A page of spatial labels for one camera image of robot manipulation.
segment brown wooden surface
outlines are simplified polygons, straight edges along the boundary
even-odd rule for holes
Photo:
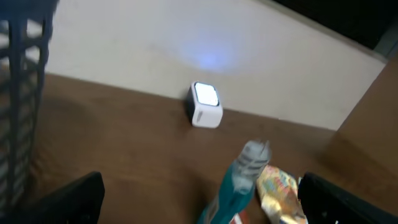
[[[398,174],[398,56],[384,67],[339,132]]]
[[[271,164],[312,171],[392,213],[398,180],[333,131],[235,111],[217,129],[193,128],[182,102],[47,76],[30,200],[90,171],[103,175],[99,223],[194,223],[250,139],[270,139]],[[251,223],[267,223],[258,198]]]

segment snack bag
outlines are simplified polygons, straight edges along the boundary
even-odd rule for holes
[[[301,224],[307,219],[297,198],[296,180],[286,172],[266,166],[257,179],[261,208],[272,224]]]

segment laundry basket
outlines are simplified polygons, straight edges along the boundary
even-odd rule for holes
[[[24,193],[57,0],[0,0],[0,217]]]

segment wooden table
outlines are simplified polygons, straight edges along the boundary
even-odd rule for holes
[[[93,170],[105,198],[99,223],[194,223],[250,139],[269,139],[271,164],[312,171],[398,213],[398,180],[333,131],[235,111],[217,129],[193,128],[182,102],[47,76],[30,201]],[[252,223],[267,223],[256,198]]]

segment black object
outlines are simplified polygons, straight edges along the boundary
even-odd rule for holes
[[[395,217],[321,177],[306,173],[298,187],[304,214],[309,224],[393,224]]]
[[[105,195],[99,172],[92,172],[46,196],[33,206],[15,211],[3,224],[95,224]]]
[[[24,192],[57,3],[0,0],[0,217]]]
[[[375,48],[398,13],[396,0],[274,1],[370,49]]]

